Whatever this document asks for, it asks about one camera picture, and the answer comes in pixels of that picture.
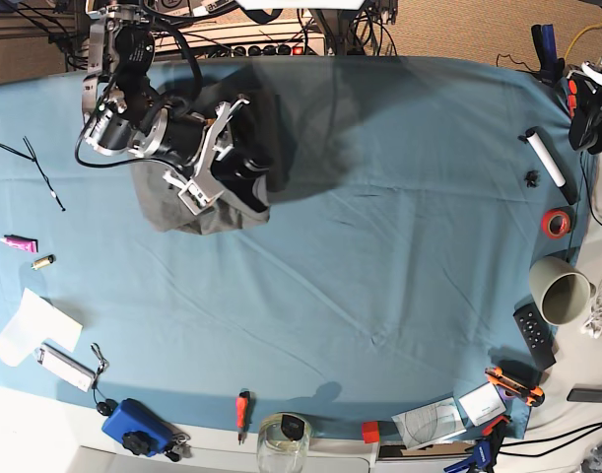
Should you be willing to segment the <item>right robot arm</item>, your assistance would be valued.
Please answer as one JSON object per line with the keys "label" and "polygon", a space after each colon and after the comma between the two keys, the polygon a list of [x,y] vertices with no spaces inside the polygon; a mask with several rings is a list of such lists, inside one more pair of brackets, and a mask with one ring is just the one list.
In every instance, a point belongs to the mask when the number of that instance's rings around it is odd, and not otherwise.
{"label": "right robot arm", "polygon": [[[163,181],[194,216],[221,200],[244,213],[267,212],[271,161],[247,136],[250,97],[220,101],[209,115],[196,107],[203,76],[180,29],[198,17],[163,13],[151,1],[88,2],[87,12],[95,20],[77,141],[107,156],[108,168],[161,166]],[[157,33],[176,42],[192,74],[189,90],[151,86]]]}

